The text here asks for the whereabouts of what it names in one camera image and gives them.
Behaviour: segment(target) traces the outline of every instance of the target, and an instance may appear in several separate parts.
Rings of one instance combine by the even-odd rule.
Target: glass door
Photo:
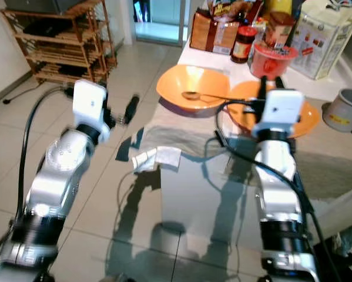
[[[137,40],[177,46],[186,42],[190,0],[133,0],[133,5]]]

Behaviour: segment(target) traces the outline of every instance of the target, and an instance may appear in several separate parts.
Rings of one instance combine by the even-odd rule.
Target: spoon
[[[187,100],[199,100],[201,96],[208,96],[208,97],[214,97],[214,98],[219,98],[219,99],[224,99],[224,100],[237,100],[236,98],[228,98],[224,96],[219,96],[219,95],[211,95],[211,94],[202,94],[199,92],[195,91],[184,91],[181,93],[182,97],[184,97]]]

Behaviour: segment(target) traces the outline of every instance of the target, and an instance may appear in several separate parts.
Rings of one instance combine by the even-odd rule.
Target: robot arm
[[[261,119],[252,131],[259,141],[255,160],[276,169],[290,181],[294,179],[296,163],[287,139],[293,133],[303,102],[303,95],[296,90],[269,91]],[[272,172],[258,166],[254,171],[260,179],[256,197],[263,242],[262,267],[268,272],[262,281],[319,282],[299,197]]]
[[[137,96],[132,99],[121,121],[130,121],[138,101]],[[58,255],[57,241],[81,177],[95,147],[108,141],[116,123],[107,107],[105,88],[86,80],[75,83],[73,113],[75,128],[48,147],[27,195],[24,216],[1,248],[0,282],[13,277],[15,281],[52,281],[48,268]]]

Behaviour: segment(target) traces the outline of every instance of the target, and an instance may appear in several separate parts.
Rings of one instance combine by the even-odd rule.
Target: gray cloth
[[[321,115],[325,101],[307,100]],[[185,112],[160,100],[153,119],[145,127],[140,152],[171,146],[193,157],[218,155],[224,148],[211,140],[215,111]],[[337,132],[321,119],[310,133],[297,139],[296,159],[310,198],[333,199],[352,189],[352,134]]]

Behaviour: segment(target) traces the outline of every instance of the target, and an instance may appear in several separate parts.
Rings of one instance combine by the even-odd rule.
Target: bottle
[[[241,26],[237,30],[236,41],[230,59],[235,63],[246,63],[257,30],[251,26]]]

